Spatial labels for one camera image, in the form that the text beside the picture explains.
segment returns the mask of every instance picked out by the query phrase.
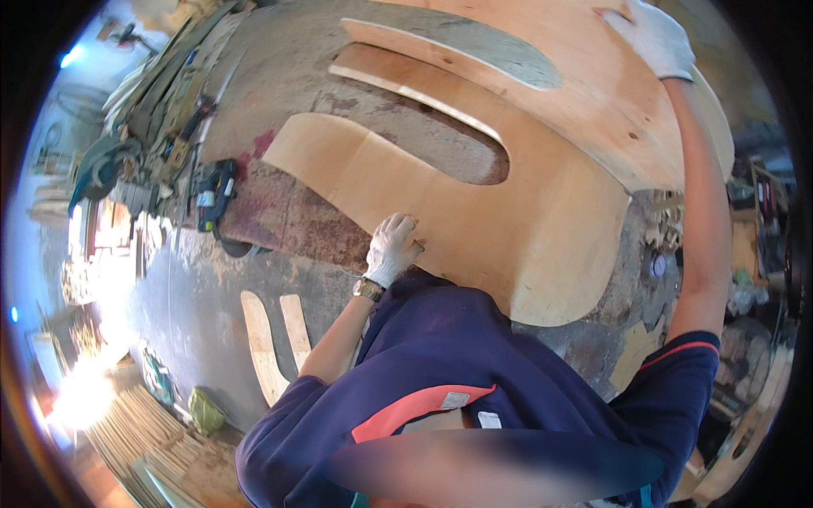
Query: person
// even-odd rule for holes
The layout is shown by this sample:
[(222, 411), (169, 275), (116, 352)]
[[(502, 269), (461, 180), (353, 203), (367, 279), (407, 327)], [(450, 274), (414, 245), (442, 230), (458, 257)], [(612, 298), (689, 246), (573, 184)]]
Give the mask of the person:
[(237, 449), (239, 483), (256, 506), (406, 506), (341, 488), (315, 464), (415, 426), (531, 428), (638, 445), (662, 461), (663, 474), (606, 501), (667, 503), (697, 441), (718, 366), (731, 226), (685, 31), (640, 0), (628, 6), (630, 19), (597, 14), (662, 81), (685, 164), (684, 267), (665, 345), (606, 403), (541, 342), (514, 334), (488, 294), (428, 274), (399, 278), (424, 246), (410, 240), (415, 221), (393, 214), (372, 236), (367, 272), (347, 307)]

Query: white work glove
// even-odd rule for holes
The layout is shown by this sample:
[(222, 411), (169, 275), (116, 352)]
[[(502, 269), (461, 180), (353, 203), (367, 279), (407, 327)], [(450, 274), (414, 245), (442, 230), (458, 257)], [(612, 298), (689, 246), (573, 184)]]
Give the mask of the white work glove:
[(694, 53), (686, 31), (669, 14), (641, 0), (627, 0), (632, 21), (620, 13), (601, 9), (602, 18), (633, 50), (659, 80), (680, 77), (691, 81)]
[(372, 234), (364, 277), (387, 289), (424, 252), (423, 243), (407, 242), (415, 221), (400, 213), (392, 214)]

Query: navy blue shirt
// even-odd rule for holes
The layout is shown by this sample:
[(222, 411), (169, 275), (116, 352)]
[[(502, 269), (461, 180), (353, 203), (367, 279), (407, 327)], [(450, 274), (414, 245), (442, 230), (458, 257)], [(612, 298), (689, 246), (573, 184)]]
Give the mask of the navy blue shirt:
[(514, 334), (488, 294), (409, 277), (376, 304), (354, 368), (330, 385), (297, 379), (251, 429), (237, 449), (237, 478), (257, 507), (349, 507), (354, 493), (325, 479), (316, 464), (353, 445), (355, 428), (422, 389), (496, 385), (463, 410), (495, 413), (503, 428), (643, 446), (661, 459), (664, 473), (620, 501), (664, 506), (697, 441), (719, 347), (709, 332), (677, 337), (647, 357), (627, 389), (606, 403), (549, 348)]

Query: red stripe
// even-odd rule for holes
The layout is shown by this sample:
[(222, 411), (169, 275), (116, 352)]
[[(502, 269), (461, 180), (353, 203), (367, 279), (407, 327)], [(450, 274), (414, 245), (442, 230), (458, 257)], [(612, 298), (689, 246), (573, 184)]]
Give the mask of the red stripe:
[(392, 436), (393, 432), (411, 419), (442, 410), (441, 405), (449, 392), (467, 394), (469, 398), (466, 405), (468, 405), (478, 398), (492, 393), (495, 389), (497, 389), (496, 384), (492, 385), (491, 388), (478, 388), (464, 384), (444, 384), (418, 390), (399, 398), (354, 428), (352, 432), (353, 438), (356, 443), (363, 443), (379, 437)]
[(664, 358), (666, 358), (670, 354), (674, 354), (674, 353), (677, 353), (678, 351), (688, 350), (688, 349), (691, 349), (691, 348), (709, 348), (710, 350), (714, 350), (715, 354), (720, 356), (720, 352), (717, 350), (717, 348), (715, 347), (714, 344), (709, 344), (708, 342), (687, 342), (686, 344), (677, 346), (675, 349), (673, 349), (671, 351), (667, 351), (666, 353), (660, 355), (659, 357), (657, 357), (656, 359), (652, 360), (649, 363), (644, 363), (643, 365), (641, 365), (641, 368), (638, 369), (638, 371), (639, 372), (643, 371), (644, 369), (646, 369), (648, 366), (652, 365), (653, 363), (660, 362), (661, 360), (663, 360)]

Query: wood grain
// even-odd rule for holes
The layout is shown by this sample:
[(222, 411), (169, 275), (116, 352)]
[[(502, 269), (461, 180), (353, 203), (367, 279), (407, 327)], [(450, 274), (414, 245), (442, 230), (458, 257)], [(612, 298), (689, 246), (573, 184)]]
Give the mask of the wood grain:
[(298, 294), (286, 294), (280, 297), (280, 308), (285, 320), (285, 330), (288, 331), (288, 340), (291, 342), (293, 359), (297, 369), (302, 370), (305, 358), (311, 353), (311, 341), (305, 328), (305, 316), (302, 314), (302, 302)]
[[(682, 190), (680, 132), (666, 91), (595, 7), (626, 11), (623, 0), (377, 0), (461, 15), (510, 33), (551, 60), (557, 89), (534, 89), (454, 48), (409, 32), (343, 20), (354, 41), (397, 51), (471, 80), (532, 113), (581, 148), (630, 192)], [(733, 141), (719, 101), (693, 68), (695, 89), (723, 174)]]
[(240, 293), (243, 304), (243, 315), (246, 317), (246, 328), (249, 333), (249, 349), (251, 361), (257, 372), (259, 386), (269, 406), (280, 398), (288, 388), (288, 380), (283, 377), (276, 364), (274, 340), (271, 337), (271, 325), (268, 323), (268, 314), (259, 297), (251, 291)]
[(417, 264), (482, 289), (513, 320), (559, 326), (593, 309), (615, 261), (628, 195), (609, 173), (527, 112), (400, 54), (345, 49), (330, 72), (414, 98), (499, 141), (498, 185), (464, 184), (374, 132), (330, 115), (292, 116), (263, 161), (297, 177), (373, 232), (395, 211), (420, 219)]

